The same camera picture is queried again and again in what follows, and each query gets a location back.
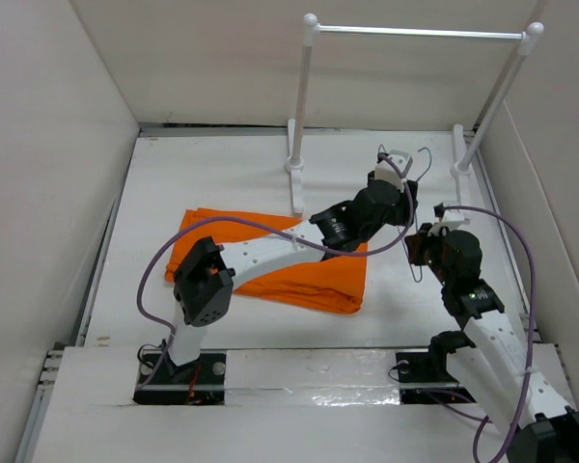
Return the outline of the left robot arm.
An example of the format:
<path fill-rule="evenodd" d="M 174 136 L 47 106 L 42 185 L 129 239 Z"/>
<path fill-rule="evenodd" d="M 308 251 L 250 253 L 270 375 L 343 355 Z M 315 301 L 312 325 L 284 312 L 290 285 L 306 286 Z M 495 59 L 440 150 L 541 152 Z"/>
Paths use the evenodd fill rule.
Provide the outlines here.
<path fill-rule="evenodd" d="M 401 178 L 369 180 L 356 196 L 279 231 L 253 239 L 218 243 L 196 240 L 172 274 L 181 313 L 162 370 L 175 382 L 195 373 L 206 327 L 229 310 L 235 290 L 260 277 L 328 259 L 364 258 L 367 243 L 385 226 L 409 227 L 414 220 L 418 184 Z"/>

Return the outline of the silver tape strip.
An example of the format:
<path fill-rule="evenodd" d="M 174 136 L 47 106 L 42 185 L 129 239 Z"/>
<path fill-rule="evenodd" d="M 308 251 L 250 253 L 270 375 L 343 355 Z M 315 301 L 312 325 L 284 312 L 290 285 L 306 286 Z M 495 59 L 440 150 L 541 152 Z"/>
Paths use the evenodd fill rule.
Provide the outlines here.
<path fill-rule="evenodd" d="M 347 407 L 400 404 L 389 371 L 392 349 L 231 350 L 224 380 L 228 406 Z"/>

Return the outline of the white garment rack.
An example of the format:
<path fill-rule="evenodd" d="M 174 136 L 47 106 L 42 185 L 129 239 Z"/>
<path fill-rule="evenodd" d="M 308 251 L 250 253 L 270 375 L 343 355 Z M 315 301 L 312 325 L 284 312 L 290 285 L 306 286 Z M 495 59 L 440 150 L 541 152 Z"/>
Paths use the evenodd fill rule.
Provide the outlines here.
<path fill-rule="evenodd" d="M 302 18 L 294 115 L 288 120 L 290 210 L 306 211 L 303 138 L 309 127 L 444 131 L 453 177 L 466 176 L 521 67 L 544 33 L 320 23 Z"/>

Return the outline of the blue wire hanger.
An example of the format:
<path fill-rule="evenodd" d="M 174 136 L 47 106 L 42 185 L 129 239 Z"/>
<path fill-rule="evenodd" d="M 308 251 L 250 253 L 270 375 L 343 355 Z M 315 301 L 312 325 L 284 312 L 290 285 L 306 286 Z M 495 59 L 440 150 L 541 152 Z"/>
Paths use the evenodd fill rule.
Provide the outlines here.
<path fill-rule="evenodd" d="M 427 167 L 419 175 L 417 175 L 417 177 L 415 178 L 416 182 L 420 182 L 423 179 L 423 177 L 430 171 L 433 162 L 433 156 L 431 150 L 428 147 L 421 147 L 420 149 L 418 149 L 418 152 L 425 152 L 427 154 L 428 164 Z M 414 213 L 413 226 L 414 231 L 417 232 L 419 230 L 417 213 Z M 408 263 L 408 268 L 410 270 L 410 274 L 414 283 L 419 284 L 424 278 L 423 268 L 419 266 L 416 270 L 416 267 L 411 263 Z"/>

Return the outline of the orange trousers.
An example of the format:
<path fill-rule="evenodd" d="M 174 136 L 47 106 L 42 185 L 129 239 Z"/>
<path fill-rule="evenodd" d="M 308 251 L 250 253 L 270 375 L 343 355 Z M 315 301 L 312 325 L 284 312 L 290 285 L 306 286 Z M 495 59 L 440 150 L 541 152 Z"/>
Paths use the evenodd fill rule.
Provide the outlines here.
<path fill-rule="evenodd" d="M 265 231 L 231 222 L 202 226 L 173 246 L 165 267 L 165 280 L 169 283 L 174 280 L 191 246 L 203 237 L 210 236 L 217 243 L 225 243 L 264 235 Z M 363 303 L 367 264 L 365 258 L 349 257 L 297 264 L 247 282 L 235 293 L 325 313 L 357 313 Z"/>

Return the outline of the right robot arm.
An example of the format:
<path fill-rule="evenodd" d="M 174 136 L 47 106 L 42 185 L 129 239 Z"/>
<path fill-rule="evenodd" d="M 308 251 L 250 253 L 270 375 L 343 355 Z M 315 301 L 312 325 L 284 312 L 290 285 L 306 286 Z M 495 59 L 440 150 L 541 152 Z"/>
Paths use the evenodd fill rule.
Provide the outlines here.
<path fill-rule="evenodd" d="M 529 360 L 505 306 L 481 276 L 483 252 L 468 231 L 424 223 L 405 239 L 409 261 L 440 282 L 459 328 L 432 338 L 429 373 L 451 377 L 501 433 L 510 462 L 579 462 L 579 410 Z"/>

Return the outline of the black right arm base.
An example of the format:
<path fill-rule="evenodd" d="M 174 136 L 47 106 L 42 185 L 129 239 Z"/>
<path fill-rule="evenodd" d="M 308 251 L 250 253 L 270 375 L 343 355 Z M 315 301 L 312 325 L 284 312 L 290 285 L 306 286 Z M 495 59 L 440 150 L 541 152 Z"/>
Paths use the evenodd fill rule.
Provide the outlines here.
<path fill-rule="evenodd" d="M 468 346 L 474 344 L 460 331 L 446 331 L 432 337 L 427 349 L 398 351 L 388 376 L 400 386 L 401 403 L 475 403 L 447 371 L 447 356 Z"/>

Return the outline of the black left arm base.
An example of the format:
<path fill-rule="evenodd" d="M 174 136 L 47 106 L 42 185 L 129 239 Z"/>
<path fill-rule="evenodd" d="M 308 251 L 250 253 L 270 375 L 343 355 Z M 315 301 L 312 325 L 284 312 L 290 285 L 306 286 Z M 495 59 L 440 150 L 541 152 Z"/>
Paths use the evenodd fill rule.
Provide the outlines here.
<path fill-rule="evenodd" d="M 133 401 L 139 405 L 220 406 L 225 404 L 226 351 L 203 351 L 189 364 L 176 367 L 161 357 L 165 342 L 143 344 Z"/>

